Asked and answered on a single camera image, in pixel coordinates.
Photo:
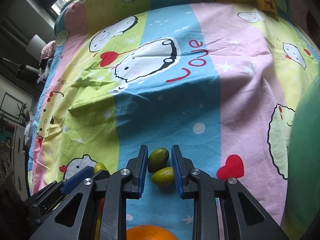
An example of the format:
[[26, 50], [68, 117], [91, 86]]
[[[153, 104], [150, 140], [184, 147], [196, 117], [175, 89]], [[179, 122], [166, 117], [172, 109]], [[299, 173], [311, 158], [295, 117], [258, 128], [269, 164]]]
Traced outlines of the colourful cartoon bed sheet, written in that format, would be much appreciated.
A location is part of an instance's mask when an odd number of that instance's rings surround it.
[[178, 145], [210, 176], [238, 179], [286, 232], [292, 120], [319, 73], [319, 26], [306, 1], [274, 3], [276, 14], [256, 0], [66, 3], [33, 124], [31, 191], [85, 165], [115, 173], [141, 145]]

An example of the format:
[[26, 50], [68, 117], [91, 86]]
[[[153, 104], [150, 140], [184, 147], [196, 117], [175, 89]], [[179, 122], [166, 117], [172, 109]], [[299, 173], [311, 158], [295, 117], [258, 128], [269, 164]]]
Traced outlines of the orange fruit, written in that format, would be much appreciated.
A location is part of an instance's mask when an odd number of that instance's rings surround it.
[[178, 240], [169, 230], [155, 225], [135, 226], [126, 231], [127, 240]]

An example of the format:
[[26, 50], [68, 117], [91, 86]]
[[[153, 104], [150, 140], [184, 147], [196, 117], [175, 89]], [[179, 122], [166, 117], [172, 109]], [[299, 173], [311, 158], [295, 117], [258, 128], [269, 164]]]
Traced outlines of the yellow lemon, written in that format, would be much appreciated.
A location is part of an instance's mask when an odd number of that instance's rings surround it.
[[103, 163], [96, 163], [94, 166], [94, 173], [97, 174], [100, 171], [108, 171], [108, 169]]

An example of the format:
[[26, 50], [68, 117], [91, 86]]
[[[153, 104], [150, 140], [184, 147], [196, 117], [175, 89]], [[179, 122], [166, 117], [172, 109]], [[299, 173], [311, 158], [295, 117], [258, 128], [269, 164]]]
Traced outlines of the green plastic bowl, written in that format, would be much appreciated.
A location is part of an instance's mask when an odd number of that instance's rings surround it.
[[319, 75], [297, 105], [288, 161], [284, 228], [290, 239], [319, 239]]

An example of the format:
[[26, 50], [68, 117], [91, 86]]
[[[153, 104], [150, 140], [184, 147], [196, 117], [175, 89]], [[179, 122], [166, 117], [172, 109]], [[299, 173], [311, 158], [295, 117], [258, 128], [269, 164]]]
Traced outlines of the pink crumpled cloth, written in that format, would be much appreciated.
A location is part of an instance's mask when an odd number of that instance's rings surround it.
[[41, 50], [40, 59], [52, 59], [54, 57], [56, 41], [50, 41]]

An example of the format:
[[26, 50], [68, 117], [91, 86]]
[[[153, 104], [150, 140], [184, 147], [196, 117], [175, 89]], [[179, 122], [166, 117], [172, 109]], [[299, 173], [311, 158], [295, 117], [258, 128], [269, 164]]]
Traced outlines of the framed wall picture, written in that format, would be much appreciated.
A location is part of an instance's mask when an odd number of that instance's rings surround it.
[[23, 102], [5, 92], [1, 101], [1, 111], [9, 118], [18, 120]]

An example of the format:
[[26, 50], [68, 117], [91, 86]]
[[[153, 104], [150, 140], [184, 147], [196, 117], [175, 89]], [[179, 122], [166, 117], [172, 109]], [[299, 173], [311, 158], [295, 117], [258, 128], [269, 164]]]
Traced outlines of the dark green avocado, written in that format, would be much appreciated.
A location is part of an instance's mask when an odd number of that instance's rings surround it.
[[166, 167], [169, 160], [169, 151], [166, 148], [159, 147], [152, 151], [148, 158], [148, 172], [155, 173]]

